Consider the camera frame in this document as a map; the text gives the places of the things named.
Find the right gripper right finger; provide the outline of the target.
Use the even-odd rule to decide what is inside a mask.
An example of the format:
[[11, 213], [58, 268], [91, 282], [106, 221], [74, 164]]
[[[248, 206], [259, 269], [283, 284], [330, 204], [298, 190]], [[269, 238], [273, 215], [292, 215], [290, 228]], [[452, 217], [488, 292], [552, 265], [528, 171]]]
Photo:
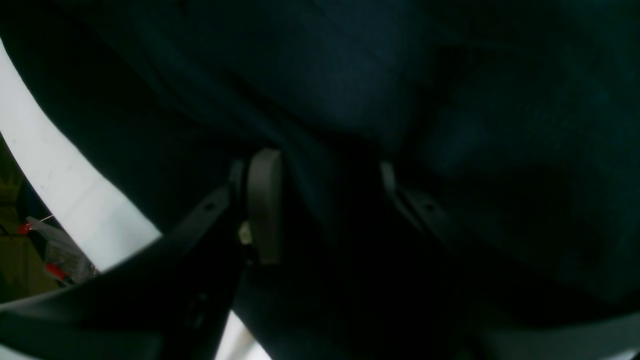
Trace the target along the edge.
[[604, 303], [540, 275], [459, 226], [427, 191], [401, 186], [389, 162], [380, 169], [393, 207], [477, 301], [455, 360], [639, 358], [637, 304]]

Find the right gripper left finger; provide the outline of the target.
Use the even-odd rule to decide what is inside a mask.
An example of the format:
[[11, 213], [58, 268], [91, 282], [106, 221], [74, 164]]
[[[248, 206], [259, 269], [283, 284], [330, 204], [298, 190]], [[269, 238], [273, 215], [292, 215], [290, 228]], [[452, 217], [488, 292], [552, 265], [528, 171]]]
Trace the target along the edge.
[[282, 257], [282, 157], [265, 148], [144, 251], [81, 284], [1, 308], [28, 360], [212, 360], [247, 265]]

